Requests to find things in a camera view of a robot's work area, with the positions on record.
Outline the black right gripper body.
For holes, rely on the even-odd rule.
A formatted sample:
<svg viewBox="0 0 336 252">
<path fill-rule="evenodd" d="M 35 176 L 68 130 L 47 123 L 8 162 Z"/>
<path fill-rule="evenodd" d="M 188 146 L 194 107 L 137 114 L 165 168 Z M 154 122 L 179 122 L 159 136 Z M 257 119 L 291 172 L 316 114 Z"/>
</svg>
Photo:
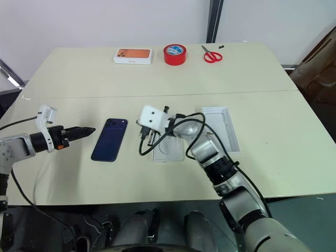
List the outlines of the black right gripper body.
<svg viewBox="0 0 336 252">
<path fill-rule="evenodd" d="M 145 139 L 148 139 L 147 146 L 153 146 L 155 143 L 155 137 L 158 134 L 157 131 L 150 129 L 149 127 L 140 125 L 139 122 L 136 122 L 137 125 L 141 127 L 140 130 L 140 140 L 144 142 Z"/>
</svg>

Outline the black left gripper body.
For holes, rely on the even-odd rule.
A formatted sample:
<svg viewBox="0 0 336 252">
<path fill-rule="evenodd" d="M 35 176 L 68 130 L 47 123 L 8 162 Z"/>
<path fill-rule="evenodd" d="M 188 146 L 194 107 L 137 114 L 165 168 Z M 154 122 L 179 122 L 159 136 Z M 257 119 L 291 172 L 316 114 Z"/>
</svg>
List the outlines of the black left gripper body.
<svg viewBox="0 0 336 252">
<path fill-rule="evenodd" d="M 48 128 L 55 150 L 61 150 L 70 146 L 67 131 L 63 126 L 53 126 Z"/>
</svg>

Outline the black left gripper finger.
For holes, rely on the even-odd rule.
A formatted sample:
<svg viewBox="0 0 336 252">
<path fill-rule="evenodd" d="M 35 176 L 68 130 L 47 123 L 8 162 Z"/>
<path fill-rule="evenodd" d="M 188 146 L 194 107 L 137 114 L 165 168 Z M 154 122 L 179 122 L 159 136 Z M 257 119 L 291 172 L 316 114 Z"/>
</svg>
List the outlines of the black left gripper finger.
<svg viewBox="0 0 336 252">
<path fill-rule="evenodd" d="M 71 127 L 64 130 L 67 133 L 93 133 L 96 129 L 91 127 Z"/>
<path fill-rule="evenodd" d="M 67 140 L 78 140 L 91 135 L 92 131 L 68 131 L 65 135 Z"/>
</svg>

